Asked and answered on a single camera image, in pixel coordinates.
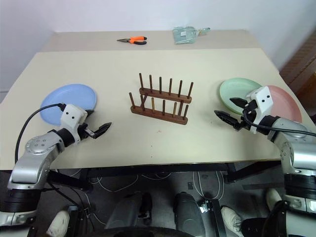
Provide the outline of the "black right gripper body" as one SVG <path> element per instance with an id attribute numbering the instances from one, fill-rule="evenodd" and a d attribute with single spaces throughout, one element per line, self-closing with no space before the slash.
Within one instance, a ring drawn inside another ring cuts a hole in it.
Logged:
<path id="1" fill-rule="evenodd" d="M 256 119 L 256 111 L 255 109 L 258 108 L 257 102 L 255 100 L 251 100 L 248 102 L 248 105 L 246 107 L 242 108 L 242 117 L 240 126 L 241 129 L 245 128 L 247 130 L 250 130 L 251 127 L 254 125 L 254 120 Z"/>

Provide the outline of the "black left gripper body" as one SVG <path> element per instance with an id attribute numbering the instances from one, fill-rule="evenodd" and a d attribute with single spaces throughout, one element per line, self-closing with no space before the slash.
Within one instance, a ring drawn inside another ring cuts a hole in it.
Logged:
<path id="1" fill-rule="evenodd" d="M 96 132 L 94 132 L 88 128 L 87 123 L 84 122 L 82 124 L 77 124 L 75 126 L 75 143 L 78 143 L 81 140 L 84 140 L 88 137 L 96 139 L 97 134 L 96 134 Z"/>

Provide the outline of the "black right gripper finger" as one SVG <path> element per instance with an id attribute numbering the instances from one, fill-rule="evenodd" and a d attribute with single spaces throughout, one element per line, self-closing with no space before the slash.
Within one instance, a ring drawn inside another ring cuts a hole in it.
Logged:
<path id="1" fill-rule="evenodd" d="M 232 117 L 230 114 L 219 110 L 214 110 L 214 113 L 221 121 L 232 126 L 234 129 L 241 129 L 239 121 L 236 118 Z"/>
<path id="2" fill-rule="evenodd" d="M 230 101 L 238 107 L 246 107 L 248 105 L 248 102 L 245 99 L 238 97 L 230 98 Z"/>

